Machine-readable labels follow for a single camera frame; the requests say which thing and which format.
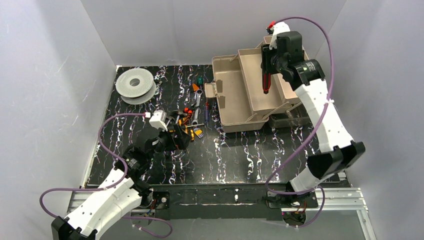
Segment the red and black utility knife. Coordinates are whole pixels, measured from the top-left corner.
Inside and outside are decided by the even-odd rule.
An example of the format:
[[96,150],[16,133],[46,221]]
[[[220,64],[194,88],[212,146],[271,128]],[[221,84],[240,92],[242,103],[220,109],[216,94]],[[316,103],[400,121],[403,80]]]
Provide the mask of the red and black utility knife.
[[263,73],[262,74],[262,89],[264,94],[268,94],[271,87],[271,74]]

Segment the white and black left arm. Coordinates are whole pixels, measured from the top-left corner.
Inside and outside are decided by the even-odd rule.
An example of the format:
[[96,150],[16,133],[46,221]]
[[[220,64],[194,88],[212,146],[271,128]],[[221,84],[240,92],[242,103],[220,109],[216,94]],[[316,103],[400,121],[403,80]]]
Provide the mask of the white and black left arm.
[[193,132],[173,124],[157,137],[130,145],[122,156],[124,161],[115,164],[99,188],[67,216],[53,220],[53,239],[98,240],[118,220],[131,218],[136,208],[147,211],[142,219],[155,220],[157,209],[168,209],[170,194],[155,192],[142,176],[156,153],[186,150],[193,138]]

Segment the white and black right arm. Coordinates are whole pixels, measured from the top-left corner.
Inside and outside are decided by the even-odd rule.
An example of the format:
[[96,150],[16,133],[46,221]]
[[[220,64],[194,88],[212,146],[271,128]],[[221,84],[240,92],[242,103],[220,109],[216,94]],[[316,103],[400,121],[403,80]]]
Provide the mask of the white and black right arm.
[[306,59],[302,35],[297,31],[275,33],[261,47],[263,92],[268,93],[272,75],[281,74],[300,99],[313,124],[320,153],[306,160],[306,167],[286,184],[284,192],[269,190],[263,198],[270,208],[295,203],[305,206],[305,199],[323,181],[349,168],[365,152],[363,142],[356,142],[344,127],[329,91],[324,71],[315,59]]

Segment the beige translucent plastic toolbox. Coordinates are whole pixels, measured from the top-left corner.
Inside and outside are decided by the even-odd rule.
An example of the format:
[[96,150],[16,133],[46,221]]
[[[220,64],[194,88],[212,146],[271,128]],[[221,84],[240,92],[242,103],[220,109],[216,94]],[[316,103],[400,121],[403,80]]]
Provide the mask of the beige translucent plastic toolbox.
[[306,125],[310,118],[290,84],[280,74],[271,76],[268,94],[262,89],[261,47],[240,49],[235,55],[212,58],[213,81],[205,96],[216,99],[225,133]]

